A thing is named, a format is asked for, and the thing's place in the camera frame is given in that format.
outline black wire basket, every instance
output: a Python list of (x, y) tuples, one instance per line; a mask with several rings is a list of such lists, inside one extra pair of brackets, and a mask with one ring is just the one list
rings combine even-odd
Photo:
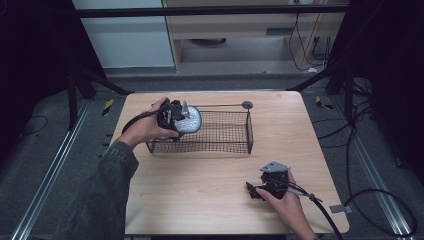
[[(178, 141), (154, 139), (146, 142), (150, 153), (182, 153), (220, 151), (231, 153), (252, 152), (253, 131), (249, 109), (253, 104), (196, 106), (202, 116), (199, 131), (183, 135)], [(206, 107), (240, 106), (246, 111), (203, 111)]]

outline sleeve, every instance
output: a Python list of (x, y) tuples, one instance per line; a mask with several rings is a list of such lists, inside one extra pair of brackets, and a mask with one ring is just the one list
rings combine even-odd
[(114, 142), (59, 219), (53, 239), (124, 239), (129, 185), (137, 167), (132, 149)]

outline hand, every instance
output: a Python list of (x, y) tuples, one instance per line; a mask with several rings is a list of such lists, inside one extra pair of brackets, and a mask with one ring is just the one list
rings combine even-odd
[[(166, 97), (155, 102), (149, 112), (160, 108)], [(134, 149), (138, 144), (158, 137), (178, 137), (178, 133), (160, 128), (156, 121), (157, 115), (152, 114), (132, 124), (116, 141), (124, 142)]]
[[(288, 177), (289, 182), (296, 183), (290, 171)], [(306, 220), (299, 196), (287, 191), (280, 200), (264, 189), (257, 188), (256, 191), (271, 205), (280, 219), (299, 239), (312, 240), (317, 238), (308, 220)]]

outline table top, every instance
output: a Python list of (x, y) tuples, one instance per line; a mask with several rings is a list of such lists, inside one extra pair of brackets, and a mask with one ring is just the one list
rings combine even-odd
[[(261, 185), (259, 170), (271, 161), (288, 165), (296, 183), (323, 200), (340, 232), (349, 223), (333, 180), (297, 92), (172, 92), (127, 97), (113, 139), (135, 115), (162, 97), (189, 105), (241, 104), (251, 101), (252, 153), (189, 152), (151, 154), (145, 144), (134, 150), (140, 165), (131, 180), (126, 234), (285, 234), (290, 230), (273, 209), (251, 199), (246, 182)], [(301, 197), (306, 217), (317, 233), (333, 232), (321, 211)]]

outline person's left hand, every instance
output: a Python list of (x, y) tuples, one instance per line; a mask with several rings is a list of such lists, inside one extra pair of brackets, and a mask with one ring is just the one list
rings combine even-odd
[[(155, 102), (150, 108), (149, 112), (155, 111), (160, 108), (166, 97)], [(170, 130), (160, 128), (157, 124), (157, 115), (152, 114), (144, 117), (134, 124), (132, 124), (116, 141), (124, 142), (134, 149), (138, 144), (149, 141), (153, 138), (159, 137), (178, 137), (178, 133)]]

